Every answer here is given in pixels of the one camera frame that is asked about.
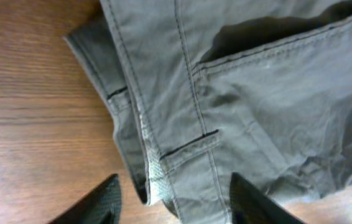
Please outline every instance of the wooden table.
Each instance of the wooden table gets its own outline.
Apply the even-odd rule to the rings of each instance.
[[[0,0],[0,223],[48,222],[114,173],[121,223],[178,223],[161,203],[140,203],[111,117],[62,39],[99,9],[90,0]],[[288,208],[310,222],[352,223],[352,189]]]

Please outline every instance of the wood grain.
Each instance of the wood grain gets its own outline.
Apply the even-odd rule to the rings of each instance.
[[[0,223],[46,223],[113,173],[121,223],[178,223],[161,203],[140,203],[113,122],[62,39],[99,8],[89,0],[0,0]],[[352,195],[288,208],[313,223],[352,223]]]

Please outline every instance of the gray pants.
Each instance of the gray pants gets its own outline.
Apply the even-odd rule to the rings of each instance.
[[[233,172],[281,205],[352,185],[352,11],[329,13],[338,2],[101,1],[105,20],[66,40],[142,202],[231,223]]]

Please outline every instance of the brown wood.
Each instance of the brown wood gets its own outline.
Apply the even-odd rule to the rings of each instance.
[[[178,223],[161,203],[140,203],[110,115],[62,39],[99,8],[0,0],[0,223],[48,222],[113,173],[121,176],[121,223]],[[352,223],[352,190],[288,208],[313,223]]]

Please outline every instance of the pocket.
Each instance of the pocket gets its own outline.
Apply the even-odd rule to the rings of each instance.
[[[226,223],[228,214],[212,155],[220,148],[220,134],[215,131],[160,160],[182,223]]]
[[[352,1],[334,4],[317,17],[263,17],[224,26],[198,63],[198,75],[284,54],[352,27]]]

